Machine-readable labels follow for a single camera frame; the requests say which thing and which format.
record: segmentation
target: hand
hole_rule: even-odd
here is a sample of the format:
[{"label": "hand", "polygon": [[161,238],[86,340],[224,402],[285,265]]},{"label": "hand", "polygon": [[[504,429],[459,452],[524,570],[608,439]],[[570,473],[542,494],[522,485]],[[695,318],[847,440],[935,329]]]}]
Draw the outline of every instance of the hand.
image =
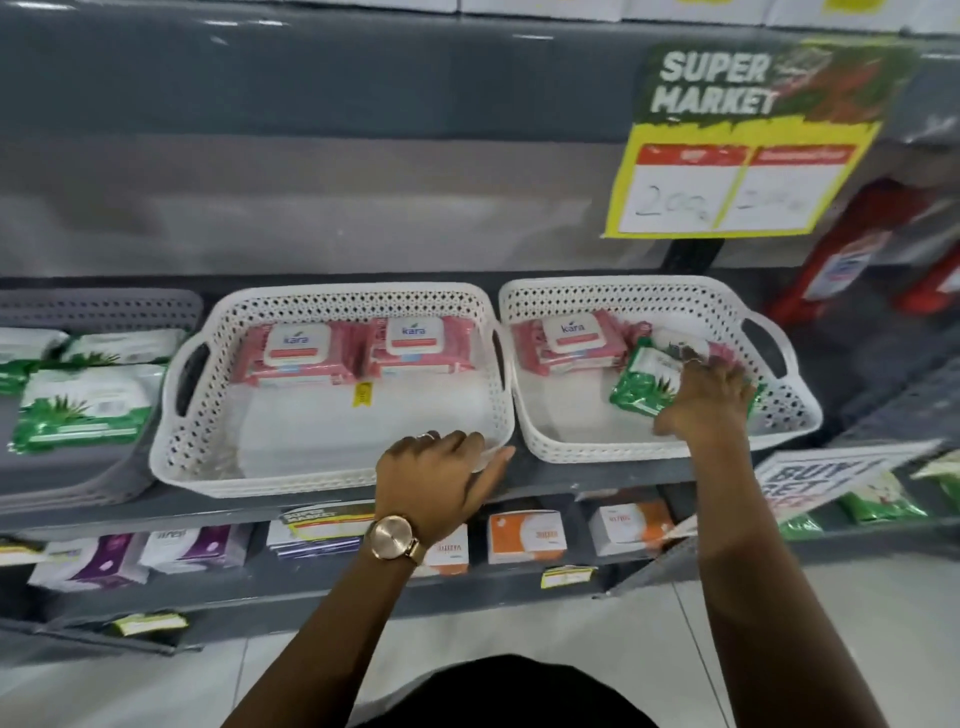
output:
[{"label": "hand", "polygon": [[403,516],[430,548],[453,533],[490,497],[516,448],[501,448],[469,485],[485,447],[483,435],[459,430],[405,437],[376,464],[375,517]]},{"label": "hand", "polygon": [[696,358],[684,364],[680,392],[654,420],[658,435],[676,435],[691,446],[704,440],[733,437],[746,442],[747,411],[756,388],[743,367]]}]

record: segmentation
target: red product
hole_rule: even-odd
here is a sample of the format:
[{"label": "red product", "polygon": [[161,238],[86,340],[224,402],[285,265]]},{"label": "red product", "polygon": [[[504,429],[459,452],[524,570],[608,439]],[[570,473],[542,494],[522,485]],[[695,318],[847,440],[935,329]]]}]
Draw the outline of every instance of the red product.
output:
[{"label": "red product", "polygon": [[937,261],[926,275],[894,299],[905,313],[936,313],[946,308],[960,291],[960,242]]},{"label": "red product", "polygon": [[894,230],[925,212],[930,202],[923,190],[894,180],[862,187],[817,243],[797,279],[769,306],[767,315],[784,327],[819,317],[827,301],[866,270]]}]

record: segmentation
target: white product box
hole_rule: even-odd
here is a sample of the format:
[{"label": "white product box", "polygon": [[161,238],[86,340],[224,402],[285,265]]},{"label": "white product box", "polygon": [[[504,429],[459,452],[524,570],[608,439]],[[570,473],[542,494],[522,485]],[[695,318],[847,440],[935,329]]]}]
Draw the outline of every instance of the white product box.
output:
[{"label": "white product box", "polygon": [[163,573],[241,567],[247,560],[252,525],[211,525],[177,531],[154,531],[140,564]]},{"label": "white product box", "polygon": [[45,560],[34,567],[27,583],[57,592],[146,584],[150,570],[139,562],[148,535],[121,533],[51,542],[43,549]]},{"label": "white product box", "polygon": [[910,31],[920,34],[960,34],[960,3],[957,0],[924,0],[910,17]]},{"label": "white product box", "polygon": [[318,5],[359,5],[403,11],[457,12],[457,0],[309,0]]},{"label": "white product box", "polygon": [[767,25],[898,33],[917,0],[776,0]]},{"label": "white product box", "polygon": [[659,546],[672,529],[673,522],[662,500],[601,506],[590,519],[590,536],[597,556]]},{"label": "white product box", "polygon": [[625,19],[671,20],[677,23],[763,25],[773,0],[627,0]]},{"label": "white product box", "polygon": [[491,564],[551,561],[566,552],[564,521],[557,511],[497,513],[487,521]]},{"label": "white product box", "polygon": [[460,12],[615,22],[623,16],[623,0],[460,0]]},{"label": "white product box", "polygon": [[414,576],[452,576],[467,573],[469,565],[467,525],[464,523],[427,550],[423,563],[414,569]]}]

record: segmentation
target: wet wipes lid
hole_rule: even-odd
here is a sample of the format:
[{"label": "wet wipes lid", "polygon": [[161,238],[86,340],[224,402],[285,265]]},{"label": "wet wipes lid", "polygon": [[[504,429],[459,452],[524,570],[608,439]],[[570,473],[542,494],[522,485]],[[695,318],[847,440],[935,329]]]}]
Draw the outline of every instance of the wet wipes lid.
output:
[{"label": "wet wipes lid", "polygon": [[405,316],[387,321],[387,353],[393,356],[440,353],[444,320],[439,316]]},{"label": "wet wipes lid", "polygon": [[592,313],[574,313],[543,319],[543,335],[550,351],[583,352],[606,346],[607,337]]},{"label": "wet wipes lid", "polygon": [[278,324],[267,335],[263,363],[268,367],[320,364],[330,355],[327,324]]}]

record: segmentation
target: white floor tile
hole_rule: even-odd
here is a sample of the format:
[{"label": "white floor tile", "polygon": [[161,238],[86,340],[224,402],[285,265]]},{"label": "white floor tile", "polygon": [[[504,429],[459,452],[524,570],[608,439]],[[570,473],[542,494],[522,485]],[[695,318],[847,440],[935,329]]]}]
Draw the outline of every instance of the white floor tile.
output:
[{"label": "white floor tile", "polygon": [[125,656],[7,671],[4,725],[217,728],[229,715],[246,640],[173,658]]},{"label": "white floor tile", "polygon": [[[891,728],[948,728],[960,715],[960,564],[923,556],[833,564],[807,577]],[[700,583],[677,591],[732,725]]]},{"label": "white floor tile", "polygon": [[[250,640],[239,695],[290,639]],[[360,701],[375,700],[441,667],[505,653],[578,667],[663,726],[725,726],[671,587],[619,599],[569,599],[391,621]]]}]

